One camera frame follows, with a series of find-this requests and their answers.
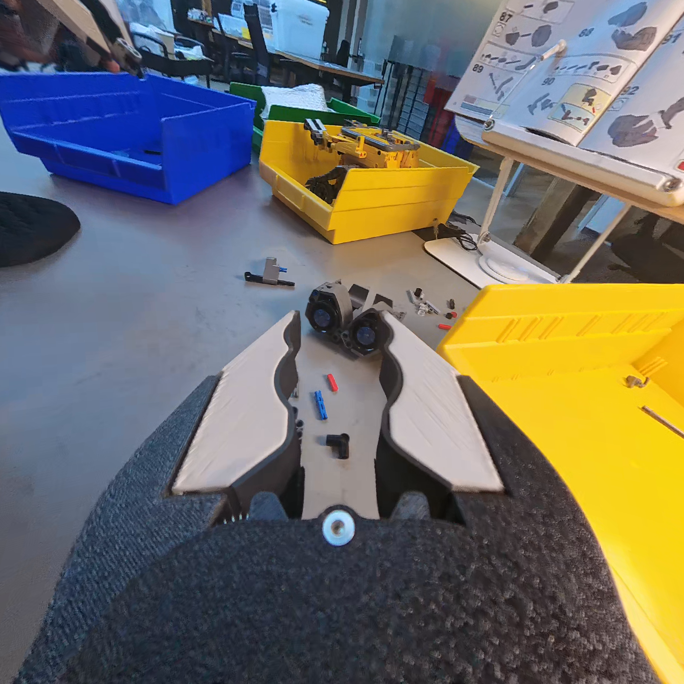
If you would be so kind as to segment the green storage bin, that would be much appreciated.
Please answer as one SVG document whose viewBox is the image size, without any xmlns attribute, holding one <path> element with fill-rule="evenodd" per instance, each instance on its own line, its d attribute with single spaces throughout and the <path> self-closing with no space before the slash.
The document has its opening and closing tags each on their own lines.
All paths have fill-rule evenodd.
<svg viewBox="0 0 684 684">
<path fill-rule="evenodd" d="M 379 116 L 370 114 L 358 107 L 346 103 L 337 98 L 326 99 L 327 112 L 314 112 L 310 109 L 297 109 L 293 107 L 273 106 L 269 117 L 261 116 L 265 107 L 265 99 L 259 85 L 231 82 L 229 92 L 232 95 L 244 97 L 255 102 L 252 148 L 256 154 L 261 152 L 265 124 L 268 121 L 285 121 L 290 123 L 304 123 L 306 119 L 319 119 L 325 125 L 342 125 L 346 122 L 356 121 L 362 124 L 377 125 Z"/>
</svg>

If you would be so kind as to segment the grey desk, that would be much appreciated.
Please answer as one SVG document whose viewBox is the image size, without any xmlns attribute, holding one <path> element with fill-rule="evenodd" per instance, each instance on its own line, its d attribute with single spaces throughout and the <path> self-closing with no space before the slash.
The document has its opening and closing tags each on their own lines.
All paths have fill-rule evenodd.
<svg viewBox="0 0 684 684">
<path fill-rule="evenodd" d="M 16 675 L 85 519 L 110 480 L 206 376 L 312 288 L 348 279 L 465 309 L 477 288 L 415 233 L 331 245 L 252 164 L 176 207 L 51 176 L 1 130 L 1 190 L 70 207 L 54 255 L 1 270 L 1 682 Z M 295 287 L 246 282 L 265 260 Z"/>
</svg>

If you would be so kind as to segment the instruction booklet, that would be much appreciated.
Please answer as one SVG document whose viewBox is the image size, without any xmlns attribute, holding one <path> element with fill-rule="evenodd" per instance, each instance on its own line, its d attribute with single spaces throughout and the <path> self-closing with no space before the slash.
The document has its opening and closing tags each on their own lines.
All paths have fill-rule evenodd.
<svg viewBox="0 0 684 684">
<path fill-rule="evenodd" d="M 502 1 L 445 108 L 578 146 L 682 16 L 682 1 Z"/>
</svg>

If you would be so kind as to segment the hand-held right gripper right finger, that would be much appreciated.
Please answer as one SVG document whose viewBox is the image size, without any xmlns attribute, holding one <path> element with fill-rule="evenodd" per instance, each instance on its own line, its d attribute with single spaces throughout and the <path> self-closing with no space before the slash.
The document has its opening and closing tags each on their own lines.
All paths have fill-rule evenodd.
<svg viewBox="0 0 684 684">
<path fill-rule="evenodd" d="M 460 374 L 388 311 L 379 314 L 381 435 L 449 492 L 504 491 Z"/>
</svg>

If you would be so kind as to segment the bubble wrap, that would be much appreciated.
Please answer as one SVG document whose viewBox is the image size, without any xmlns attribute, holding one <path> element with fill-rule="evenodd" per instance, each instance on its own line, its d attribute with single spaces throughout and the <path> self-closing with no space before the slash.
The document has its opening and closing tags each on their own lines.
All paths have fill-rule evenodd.
<svg viewBox="0 0 684 684">
<path fill-rule="evenodd" d="M 261 92 L 265 99 L 265 107 L 261 113 L 264 119 L 269 117 L 273 106 L 310 109 L 314 112 L 328 111 L 324 89 L 316 83 L 303 84 L 294 88 L 262 86 Z"/>
</svg>

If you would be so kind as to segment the scattered small building pieces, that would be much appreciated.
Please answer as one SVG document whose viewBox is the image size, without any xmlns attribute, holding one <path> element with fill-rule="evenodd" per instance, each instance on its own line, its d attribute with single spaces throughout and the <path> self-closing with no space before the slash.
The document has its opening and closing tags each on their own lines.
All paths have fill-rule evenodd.
<svg viewBox="0 0 684 684">
<path fill-rule="evenodd" d="M 419 287 L 409 289 L 407 295 L 415 317 L 430 329 L 447 332 L 465 325 L 465 309 L 458 309 L 453 298 L 436 304 Z"/>
</svg>

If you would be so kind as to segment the background wooden table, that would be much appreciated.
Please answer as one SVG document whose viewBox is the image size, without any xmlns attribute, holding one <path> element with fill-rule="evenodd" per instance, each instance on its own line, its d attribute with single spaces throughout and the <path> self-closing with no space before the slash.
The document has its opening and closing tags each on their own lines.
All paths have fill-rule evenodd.
<svg viewBox="0 0 684 684">
<path fill-rule="evenodd" d="M 218 56 L 221 77 L 227 83 L 254 86 L 294 87 L 315 83 L 337 92 L 351 103 L 357 88 L 370 86 L 379 91 L 385 78 L 356 71 L 326 59 L 308 57 L 270 45 L 262 36 L 234 36 L 215 26 L 206 29 L 205 43 Z"/>
</svg>

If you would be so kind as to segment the book stand with wooden tray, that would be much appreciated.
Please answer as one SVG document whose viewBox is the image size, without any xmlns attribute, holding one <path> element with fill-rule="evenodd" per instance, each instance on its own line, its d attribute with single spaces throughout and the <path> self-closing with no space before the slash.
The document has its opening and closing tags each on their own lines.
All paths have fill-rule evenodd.
<svg viewBox="0 0 684 684">
<path fill-rule="evenodd" d="M 503 156 L 477 243 L 491 238 L 491 220 L 515 161 L 622 203 L 588 253 L 559 283 L 579 275 L 631 207 L 683 223 L 682 58 L 680 21 L 578 146 L 522 130 L 492 133 L 490 122 L 476 128 L 476 145 L 493 147 Z M 552 250 L 557 240 L 546 247 L 539 243 L 534 254 L 523 253 L 541 264 L 540 254 Z"/>
</svg>

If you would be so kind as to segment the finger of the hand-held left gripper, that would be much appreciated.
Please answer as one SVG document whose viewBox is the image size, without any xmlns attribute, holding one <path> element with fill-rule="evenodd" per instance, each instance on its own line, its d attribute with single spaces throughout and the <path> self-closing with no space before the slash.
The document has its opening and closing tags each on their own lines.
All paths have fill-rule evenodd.
<svg viewBox="0 0 684 684">
<path fill-rule="evenodd" d="M 86 47 L 110 54 L 115 42 L 115 22 L 99 1 L 37 1 Z"/>
<path fill-rule="evenodd" d="M 98 2 L 98 29 L 100 30 L 105 46 L 111 51 L 115 47 L 117 39 L 121 38 L 124 47 L 136 51 L 135 41 L 131 37 L 128 24 L 123 18 L 117 1 Z"/>
</svg>

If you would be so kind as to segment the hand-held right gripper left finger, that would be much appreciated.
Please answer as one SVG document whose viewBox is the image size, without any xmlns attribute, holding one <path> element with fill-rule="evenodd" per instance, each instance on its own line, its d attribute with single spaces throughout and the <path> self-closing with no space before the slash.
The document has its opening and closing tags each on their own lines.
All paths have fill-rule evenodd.
<svg viewBox="0 0 684 684">
<path fill-rule="evenodd" d="M 174 494 L 282 494 L 300 467 L 289 402 L 301 316 L 290 311 L 221 371 L 172 485 Z"/>
</svg>

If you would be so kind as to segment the white board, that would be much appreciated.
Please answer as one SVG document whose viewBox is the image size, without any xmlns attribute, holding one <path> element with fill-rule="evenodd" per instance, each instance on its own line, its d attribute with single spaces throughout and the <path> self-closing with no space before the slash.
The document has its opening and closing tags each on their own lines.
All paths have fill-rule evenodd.
<svg viewBox="0 0 684 684">
<path fill-rule="evenodd" d="M 560 275 L 531 260 L 512 245 L 492 236 L 465 250 L 454 237 L 427 241 L 425 252 L 472 285 L 544 285 L 560 281 Z"/>
</svg>

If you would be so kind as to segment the yellow bin with dividers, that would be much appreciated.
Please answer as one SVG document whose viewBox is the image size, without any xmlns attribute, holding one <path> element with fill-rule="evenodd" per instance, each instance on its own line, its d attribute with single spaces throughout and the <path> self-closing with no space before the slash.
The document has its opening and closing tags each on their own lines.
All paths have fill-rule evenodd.
<svg viewBox="0 0 684 684">
<path fill-rule="evenodd" d="M 464 322 L 438 353 L 557 470 L 656 673 L 682 683 L 683 439 L 641 407 L 683 429 L 683 285 L 489 285 Z"/>
</svg>

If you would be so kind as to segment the black office chair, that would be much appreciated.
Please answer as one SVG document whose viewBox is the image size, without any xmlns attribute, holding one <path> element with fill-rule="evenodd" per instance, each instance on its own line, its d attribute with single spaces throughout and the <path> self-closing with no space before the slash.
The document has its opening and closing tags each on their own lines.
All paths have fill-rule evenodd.
<svg viewBox="0 0 684 684">
<path fill-rule="evenodd" d="M 145 70 L 152 70 L 167 77 L 178 77 L 185 79 L 188 76 L 204 77 L 207 88 L 211 89 L 211 72 L 213 60 L 203 55 L 188 56 L 182 51 L 176 50 L 175 46 L 167 48 L 166 42 L 156 35 L 149 36 L 137 31 L 131 32 L 135 39 L 135 46 L 141 55 L 141 67 Z M 163 51 L 162 55 L 157 55 L 149 49 L 148 44 L 154 43 Z"/>
<path fill-rule="evenodd" d="M 273 59 L 263 34 L 259 6 L 256 4 L 245 4 L 244 19 L 249 30 L 254 56 L 254 82 L 258 86 L 270 86 Z"/>
</svg>

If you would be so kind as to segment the rack of coloured bins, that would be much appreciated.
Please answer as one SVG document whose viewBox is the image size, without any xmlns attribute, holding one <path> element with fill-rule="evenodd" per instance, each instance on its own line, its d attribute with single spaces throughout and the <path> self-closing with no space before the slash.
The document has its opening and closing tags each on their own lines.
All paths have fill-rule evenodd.
<svg viewBox="0 0 684 684">
<path fill-rule="evenodd" d="M 375 113 L 387 129 L 405 133 L 432 147 L 468 160 L 473 144 L 457 132 L 447 102 L 472 53 L 445 42 L 415 44 L 394 36 L 382 69 L 384 85 Z"/>
</svg>

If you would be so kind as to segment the person's left hand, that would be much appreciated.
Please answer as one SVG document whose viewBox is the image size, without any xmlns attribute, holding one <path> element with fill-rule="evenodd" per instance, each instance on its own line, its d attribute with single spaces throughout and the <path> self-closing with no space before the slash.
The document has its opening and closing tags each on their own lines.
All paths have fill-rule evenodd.
<svg viewBox="0 0 684 684">
<path fill-rule="evenodd" d="M 58 19 L 38 1 L 1 1 L 1 68 L 56 61 Z"/>
</svg>

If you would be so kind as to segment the white storage crate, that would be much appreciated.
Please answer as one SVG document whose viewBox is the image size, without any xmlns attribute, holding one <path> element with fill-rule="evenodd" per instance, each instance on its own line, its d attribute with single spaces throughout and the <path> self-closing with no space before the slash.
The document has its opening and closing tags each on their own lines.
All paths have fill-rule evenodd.
<svg viewBox="0 0 684 684">
<path fill-rule="evenodd" d="M 326 1 L 269 1 L 268 7 L 279 49 L 320 52 L 330 15 Z"/>
</svg>

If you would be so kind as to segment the yellow toy robot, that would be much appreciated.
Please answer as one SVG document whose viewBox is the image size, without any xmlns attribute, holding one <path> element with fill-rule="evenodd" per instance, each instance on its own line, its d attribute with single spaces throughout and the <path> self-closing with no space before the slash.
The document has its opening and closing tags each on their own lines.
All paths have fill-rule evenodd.
<svg viewBox="0 0 684 684">
<path fill-rule="evenodd" d="M 318 149 L 338 155 L 338 164 L 332 170 L 309 178 L 304 185 L 327 204 L 335 203 L 353 169 L 400 170 L 420 165 L 421 145 L 390 129 L 352 121 L 333 134 L 320 119 L 313 118 L 305 119 L 304 129 Z"/>
</svg>

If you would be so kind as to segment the grey toy robot head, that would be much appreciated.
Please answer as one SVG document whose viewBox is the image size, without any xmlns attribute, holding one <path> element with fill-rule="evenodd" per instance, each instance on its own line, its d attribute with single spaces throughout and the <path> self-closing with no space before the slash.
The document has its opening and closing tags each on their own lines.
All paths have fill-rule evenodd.
<svg viewBox="0 0 684 684">
<path fill-rule="evenodd" d="M 346 287 L 341 280 L 314 288 L 305 316 L 312 329 L 332 344 L 358 357 L 380 351 L 388 332 L 383 313 L 402 322 L 406 312 L 395 307 L 389 297 L 375 294 L 358 284 Z"/>
</svg>

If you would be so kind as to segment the yellow storage bin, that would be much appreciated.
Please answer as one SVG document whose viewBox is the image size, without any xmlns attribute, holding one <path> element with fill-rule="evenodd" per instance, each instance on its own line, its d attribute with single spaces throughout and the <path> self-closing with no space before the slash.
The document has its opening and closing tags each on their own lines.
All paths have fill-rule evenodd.
<svg viewBox="0 0 684 684">
<path fill-rule="evenodd" d="M 273 197 L 333 245 L 435 227 L 447 221 L 479 167 L 409 139 L 421 145 L 419 167 L 353 169 L 334 204 L 304 186 L 332 170 L 338 155 L 318 149 L 303 123 L 266 122 L 259 171 Z"/>
</svg>

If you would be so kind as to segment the blue storage bin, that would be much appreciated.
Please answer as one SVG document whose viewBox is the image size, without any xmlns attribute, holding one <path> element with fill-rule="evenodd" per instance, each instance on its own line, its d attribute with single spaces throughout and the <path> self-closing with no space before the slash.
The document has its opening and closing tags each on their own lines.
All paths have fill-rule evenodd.
<svg viewBox="0 0 684 684">
<path fill-rule="evenodd" d="M 1 117 L 55 175 L 177 205 L 248 166 L 256 103 L 149 75 L 10 73 Z"/>
</svg>

